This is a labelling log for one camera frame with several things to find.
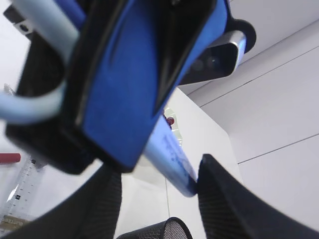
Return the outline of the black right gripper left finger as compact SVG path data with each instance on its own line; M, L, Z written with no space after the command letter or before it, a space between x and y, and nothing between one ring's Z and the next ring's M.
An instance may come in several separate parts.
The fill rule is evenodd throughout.
M112 239L121 202L121 174L103 165L64 202L5 238Z

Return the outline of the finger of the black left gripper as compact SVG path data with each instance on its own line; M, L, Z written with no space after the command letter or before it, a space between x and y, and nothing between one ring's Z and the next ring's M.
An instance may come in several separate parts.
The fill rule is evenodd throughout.
M66 83L58 114L8 122L7 138L70 174L99 158L131 172L175 87L225 30L225 0L95 0L70 63L37 33L17 94L31 99Z

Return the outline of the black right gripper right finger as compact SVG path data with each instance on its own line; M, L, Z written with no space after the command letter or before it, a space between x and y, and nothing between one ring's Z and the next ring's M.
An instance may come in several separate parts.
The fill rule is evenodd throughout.
M208 239L317 239L319 233L273 208L212 155L199 165L197 194Z

